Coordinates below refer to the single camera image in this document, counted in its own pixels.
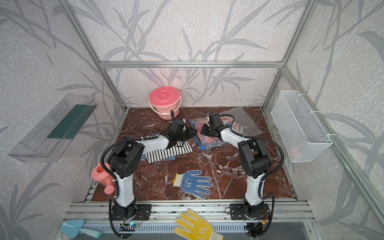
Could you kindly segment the clear vacuum storage bag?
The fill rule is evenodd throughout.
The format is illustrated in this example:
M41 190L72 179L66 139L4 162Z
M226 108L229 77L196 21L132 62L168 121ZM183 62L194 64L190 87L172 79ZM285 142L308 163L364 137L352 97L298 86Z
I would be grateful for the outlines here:
M260 135L263 133L260 130L260 128L256 125L256 123L252 120L252 118L246 113L246 111L243 107L232 108L228 111L223 111L223 112L219 113L219 115L224 115L226 117L228 117L228 115L234 116L235 121L244 127L243 133L245 133L245 134L249 134L251 136L257 136L257 135ZM192 119L192 120L204 120L204 119L209 120L209 117Z

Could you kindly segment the black white striped garment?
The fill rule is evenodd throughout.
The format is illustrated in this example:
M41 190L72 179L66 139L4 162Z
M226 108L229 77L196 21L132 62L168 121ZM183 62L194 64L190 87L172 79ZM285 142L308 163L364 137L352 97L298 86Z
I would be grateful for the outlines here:
M170 149L156 150L142 155L142 159L147 160L149 164L156 163L163 160L175 160L176 156L191 153L192 147L188 141L177 142L177 144Z

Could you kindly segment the red white striped garment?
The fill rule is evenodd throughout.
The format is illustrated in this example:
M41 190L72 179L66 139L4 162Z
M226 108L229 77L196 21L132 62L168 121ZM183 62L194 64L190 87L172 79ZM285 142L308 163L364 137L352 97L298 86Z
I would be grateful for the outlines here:
M221 117L222 122L225 126L230 126L230 123L232 122L233 118L231 117ZM189 120L191 127L193 127L197 131L196 137L194 137L194 141L200 146L202 150L210 150L214 147L220 147L227 145L229 143L220 140L219 138L214 137L208 137L201 134L201 130L203 127L203 124L208 124L209 120ZM237 132L243 133L244 127L237 123L236 121L233 123L233 129Z

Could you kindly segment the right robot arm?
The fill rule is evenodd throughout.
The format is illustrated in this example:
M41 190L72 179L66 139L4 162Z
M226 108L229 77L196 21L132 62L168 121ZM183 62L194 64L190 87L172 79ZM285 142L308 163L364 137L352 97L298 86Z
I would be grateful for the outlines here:
M203 124L201 134L218 138L238 149L242 168L248 176L243 211L247 218L255 219L266 205L265 200L274 197L273 193L263 196L264 183L267 177L282 167L285 160L284 150L274 141L237 132L233 128L234 116L228 115L232 119L229 125L223 123L222 117L224 115L218 113L209 115L209 121ZM272 160L266 143L273 144L280 153L280 162L273 170L269 170Z

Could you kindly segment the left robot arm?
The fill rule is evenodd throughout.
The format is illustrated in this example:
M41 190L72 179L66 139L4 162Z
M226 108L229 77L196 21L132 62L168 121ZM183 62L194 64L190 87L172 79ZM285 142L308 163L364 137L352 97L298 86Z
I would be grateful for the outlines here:
M136 201L133 193L133 175L139 166L142 155L157 151L168 150L192 139L197 131L188 127L181 118L175 118L170 111L171 123L161 133L151 137L137 139L127 138L109 146L101 156L101 166L115 182L115 208L122 214L135 211Z

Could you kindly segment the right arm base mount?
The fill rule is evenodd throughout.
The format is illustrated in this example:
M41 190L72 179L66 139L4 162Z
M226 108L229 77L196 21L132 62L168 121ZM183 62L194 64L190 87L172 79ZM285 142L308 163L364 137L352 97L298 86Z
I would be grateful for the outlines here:
M230 214L232 220L269 220L270 209L265 202L256 206L248 204L230 204Z

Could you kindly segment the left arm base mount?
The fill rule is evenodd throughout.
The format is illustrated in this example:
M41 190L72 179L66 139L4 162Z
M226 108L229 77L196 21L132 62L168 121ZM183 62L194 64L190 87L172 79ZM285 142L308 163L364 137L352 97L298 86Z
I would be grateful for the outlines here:
M125 208L118 204L113 204L110 219L112 221L148 221L150 218L151 209L151 204L131 204Z

